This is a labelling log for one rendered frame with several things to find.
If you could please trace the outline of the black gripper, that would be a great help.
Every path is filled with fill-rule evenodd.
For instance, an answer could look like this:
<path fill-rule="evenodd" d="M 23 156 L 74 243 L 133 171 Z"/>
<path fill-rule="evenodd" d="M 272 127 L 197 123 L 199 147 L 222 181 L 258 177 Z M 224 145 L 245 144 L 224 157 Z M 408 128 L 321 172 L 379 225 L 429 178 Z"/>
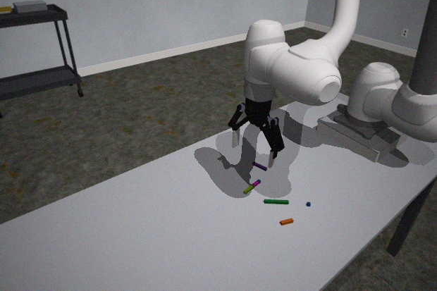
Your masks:
<path fill-rule="evenodd" d="M 285 148 L 278 125 L 278 118 L 272 118 L 269 115 L 271 101 L 255 102 L 246 97 L 245 103 L 237 105 L 237 110 L 228 123 L 228 126 L 232 127 L 233 130 L 232 148 L 239 145 L 240 127 L 247 121 L 260 128 L 271 148 L 268 168 L 275 165 L 278 151 Z M 236 124 L 243 111 L 245 111 L 246 117 Z M 263 126 L 264 124 L 265 126 Z"/>

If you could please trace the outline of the orange rod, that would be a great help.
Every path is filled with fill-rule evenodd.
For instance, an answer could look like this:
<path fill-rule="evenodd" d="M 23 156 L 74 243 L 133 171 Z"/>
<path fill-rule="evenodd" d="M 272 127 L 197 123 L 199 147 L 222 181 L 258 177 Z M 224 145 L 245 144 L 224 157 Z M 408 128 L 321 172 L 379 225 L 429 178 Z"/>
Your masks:
<path fill-rule="evenodd" d="M 281 225 L 286 225 L 286 224 L 289 224 L 289 223 L 293 223 L 293 219 L 292 218 L 289 218 L 289 219 L 286 219 L 286 220 L 283 220 L 283 221 L 280 222 Z"/>

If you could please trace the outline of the purple rod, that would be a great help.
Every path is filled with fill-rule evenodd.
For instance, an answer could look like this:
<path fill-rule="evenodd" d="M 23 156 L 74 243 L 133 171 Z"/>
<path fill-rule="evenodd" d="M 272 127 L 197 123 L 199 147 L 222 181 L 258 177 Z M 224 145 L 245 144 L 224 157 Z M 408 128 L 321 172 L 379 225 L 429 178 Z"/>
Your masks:
<path fill-rule="evenodd" d="M 264 170 L 264 171 L 267 170 L 267 167 L 265 167 L 265 166 L 263 166 L 263 165 L 260 165 L 260 164 L 258 164 L 258 163 L 256 163 L 256 162 L 253 162 L 252 165 L 254 165 L 254 166 L 256 166 L 256 167 L 258 167 L 258 168 L 260 168 L 260 169 L 262 169 L 262 170 Z"/>

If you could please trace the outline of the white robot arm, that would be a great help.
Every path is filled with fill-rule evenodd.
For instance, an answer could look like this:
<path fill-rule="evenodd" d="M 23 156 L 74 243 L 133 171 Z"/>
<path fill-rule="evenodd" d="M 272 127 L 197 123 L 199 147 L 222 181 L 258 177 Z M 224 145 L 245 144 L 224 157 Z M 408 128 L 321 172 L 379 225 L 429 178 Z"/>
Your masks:
<path fill-rule="evenodd" d="M 270 101 L 277 89 L 310 106 L 335 99 L 342 85 L 338 59 L 355 32 L 359 1 L 336 0 L 327 34 L 292 47 L 279 22 L 252 23 L 243 56 L 245 97 Z M 366 140 L 392 126 L 416 140 L 437 142 L 437 0 L 429 0 L 410 80 L 402 83 L 388 63 L 370 63 L 356 77 L 348 105 L 337 109 L 342 114 L 333 120 Z"/>

